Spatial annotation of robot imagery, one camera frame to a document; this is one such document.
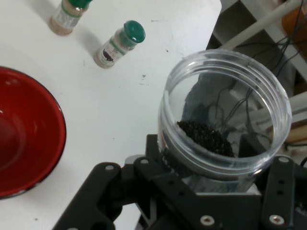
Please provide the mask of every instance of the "black metal bracket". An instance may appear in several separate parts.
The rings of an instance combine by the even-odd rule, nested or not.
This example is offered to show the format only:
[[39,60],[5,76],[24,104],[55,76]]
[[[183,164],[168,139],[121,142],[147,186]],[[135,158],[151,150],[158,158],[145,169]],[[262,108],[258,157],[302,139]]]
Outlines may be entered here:
[[275,157],[262,196],[196,195],[159,165],[156,135],[147,137],[146,146],[146,156],[123,168],[108,162],[95,166],[53,230],[114,230],[123,205],[132,203],[147,230],[301,230],[307,220],[295,218],[295,178],[306,184],[307,172],[290,158]]

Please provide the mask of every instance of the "clear plastic jar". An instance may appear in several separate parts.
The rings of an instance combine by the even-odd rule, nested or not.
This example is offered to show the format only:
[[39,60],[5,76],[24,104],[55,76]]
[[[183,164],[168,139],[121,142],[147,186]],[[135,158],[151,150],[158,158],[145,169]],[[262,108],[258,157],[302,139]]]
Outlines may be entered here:
[[69,35],[88,10],[92,0],[62,0],[50,18],[50,29],[57,35]]
[[[284,89],[263,65],[233,51],[199,52],[167,79],[158,116],[161,162],[195,192],[245,192],[271,163],[291,120]],[[219,131],[235,157],[196,144],[177,121]]]

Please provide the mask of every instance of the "green cap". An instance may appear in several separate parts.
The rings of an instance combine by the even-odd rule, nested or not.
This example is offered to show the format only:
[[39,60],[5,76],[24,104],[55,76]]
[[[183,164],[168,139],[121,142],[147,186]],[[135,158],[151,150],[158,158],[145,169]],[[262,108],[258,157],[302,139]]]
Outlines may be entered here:
[[93,0],[68,0],[71,5],[79,8],[87,8]]
[[141,24],[136,21],[127,21],[124,29],[120,32],[119,37],[126,46],[136,46],[145,39],[145,30]]

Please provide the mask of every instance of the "bowl rim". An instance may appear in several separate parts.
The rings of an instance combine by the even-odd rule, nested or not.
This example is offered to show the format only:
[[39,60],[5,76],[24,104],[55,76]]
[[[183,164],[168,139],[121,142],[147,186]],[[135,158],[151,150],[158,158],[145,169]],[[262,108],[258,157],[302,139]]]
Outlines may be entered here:
[[61,118],[61,121],[62,121],[62,124],[63,124],[63,131],[64,131],[64,138],[63,138],[63,144],[62,144],[62,147],[61,147],[61,150],[59,151],[59,156],[57,158],[57,161],[54,163],[54,165],[51,167],[51,169],[42,177],[40,178],[37,182],[35,182],[34,184],[28,186],[27,188],[25,189],[22,189],[16,193],[13,193],[13,194],[7,194],[7,195],[0,195],[0,200],[2,199],[6,199],[6,198],[11,198],[11,197],[15,197],[15,196],[18,196],[18,195],[21,195],[25,192],[28,192],[29,190],[31,190],[32,188],[35,188],[37,187],[38,185],[40,185],[52,172],[53,170],[56,168],[56,166],[58,165],[62,155],[63,155],[63,152],[64,152],[64,149],[65,149],[65,146],[66,146],[66,138],[67,138],[67,128],[66,128],[66,120],[65,120],[65,117],[64,117],[64,114],[63,114],[63,111],[62,111],[62,108],[60,107],[58,101],[56,100],[56,98],[53,96],[53,94],[43,85],[41,84],[38,80],[34,79],[33,77],[29,76],[28,74],[24,73],[24,72],[21,72],[21,71],[18,71],[16,69],[13,69],[13,68],[9,68],[9,67],[4,67],[4,66],[0,66],[0,70],[1,69],[6,69],[6,70],[9,70],[9,71],[13,71],[17,74],[21,74],[21,75],[24,75],[25,77],[28,77],[29,80],[33,81],[34,84],[38,85],[39,87],[42,87],[43,90],[46,91],[46,93],[48,93],[50,96],[51,96],[51,99],[54,101],[55,105],[59,108],[59,111],[60,111],[60,118]]

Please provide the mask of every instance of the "red bowl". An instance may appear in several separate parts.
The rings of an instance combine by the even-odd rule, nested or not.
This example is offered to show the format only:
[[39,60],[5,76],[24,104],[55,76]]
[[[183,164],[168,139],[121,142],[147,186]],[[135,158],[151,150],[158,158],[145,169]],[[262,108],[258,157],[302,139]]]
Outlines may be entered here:
[[0,67],[0,198],[45,179],[65,140],[64,116],[51,93],[26,74]]

